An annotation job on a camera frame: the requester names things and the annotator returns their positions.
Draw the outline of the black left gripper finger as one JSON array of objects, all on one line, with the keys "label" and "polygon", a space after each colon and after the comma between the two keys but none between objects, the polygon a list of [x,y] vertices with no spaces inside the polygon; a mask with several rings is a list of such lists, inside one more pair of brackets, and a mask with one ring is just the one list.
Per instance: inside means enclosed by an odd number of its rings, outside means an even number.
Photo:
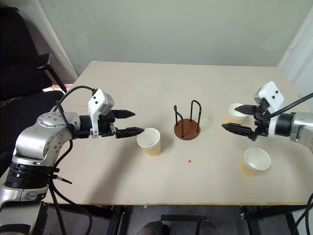
[{"label": "black left gripper finger", "polygon": [[135,116],[135,113],[129,110],[114,110],[114,118],[125,119]]},{"label": "black left gripper finger", "polygon": [[126,129],[121,129],[121,130],[116,128],[115,137],[117,139],[129,138],[129,137],[137,136],[144,131],[145,129],[139,128],[139,127],[128,127]]}]

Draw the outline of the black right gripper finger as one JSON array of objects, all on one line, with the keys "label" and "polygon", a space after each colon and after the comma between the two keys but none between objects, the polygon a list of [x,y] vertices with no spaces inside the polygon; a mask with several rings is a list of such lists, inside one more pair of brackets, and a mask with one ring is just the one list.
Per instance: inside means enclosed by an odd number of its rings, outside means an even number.
[{"label": "black right gripper finger", "polygon": [[254,132],[250,127],[242,126],[237,123],[225,123],[222,124],[222,127],[232,134],[248,137],[250,140],[254,140]]},{"label": "black right gripper finger", "polygon": [[241,105],[235,108],[235,111],[242,113],[244,115],[254,115],[257,111],[257,106],[255,105]]}]

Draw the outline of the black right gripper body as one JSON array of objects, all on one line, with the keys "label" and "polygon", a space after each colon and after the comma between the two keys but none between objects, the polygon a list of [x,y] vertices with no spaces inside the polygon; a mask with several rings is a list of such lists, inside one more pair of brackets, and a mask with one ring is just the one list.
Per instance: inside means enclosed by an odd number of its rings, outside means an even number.
[{"label": "black right gripper body", "polygon": [[255,130],[250,132],[248,138],[252,141],[256,141],[259,136],[268,136],[269,120],[260,120],[257,118],[257,114],[260,116],[266,116],[269,114],[268,110],[259,109],[258,106],[253,105],[253,117],[255,119],[254,124],[256,126]]}]

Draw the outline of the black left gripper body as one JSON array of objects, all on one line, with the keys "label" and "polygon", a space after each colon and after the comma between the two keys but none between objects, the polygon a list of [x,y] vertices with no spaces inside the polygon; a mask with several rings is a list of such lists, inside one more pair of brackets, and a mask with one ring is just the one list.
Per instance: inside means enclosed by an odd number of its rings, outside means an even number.
[{"label": "black left gripper body", "polygon": [[117,133],[114,126],[118,111],[111,110],[106,115],[100,114],[98,119],[98,133],[101,137],[113,136]]}]

